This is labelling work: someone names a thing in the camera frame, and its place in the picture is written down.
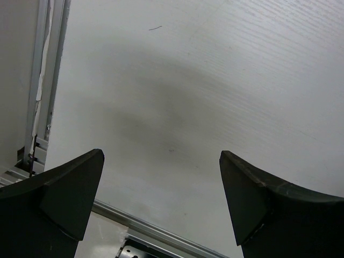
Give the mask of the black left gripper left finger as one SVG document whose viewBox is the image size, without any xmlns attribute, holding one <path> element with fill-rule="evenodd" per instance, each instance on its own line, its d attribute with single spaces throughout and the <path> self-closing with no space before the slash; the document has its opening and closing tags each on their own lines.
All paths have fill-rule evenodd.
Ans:
<svg viewBox="0 0 344 258">
<path fill-rule="evenodd" d="M 1 257 L 74 257 L 104 165 L 93 149 L 1 188 Z"/>
</svg>

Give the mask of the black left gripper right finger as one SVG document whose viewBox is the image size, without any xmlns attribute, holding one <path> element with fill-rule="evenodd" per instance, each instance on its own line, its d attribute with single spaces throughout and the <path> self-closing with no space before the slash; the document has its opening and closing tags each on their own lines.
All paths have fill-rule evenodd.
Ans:
<svg viewBox="0 0 344 258">
<path fill-rule="evenodd" d="M 290 183 L 227 150 L 219 165 L 244 257 L 343 257 L 343 198 Z"/>
</svg>

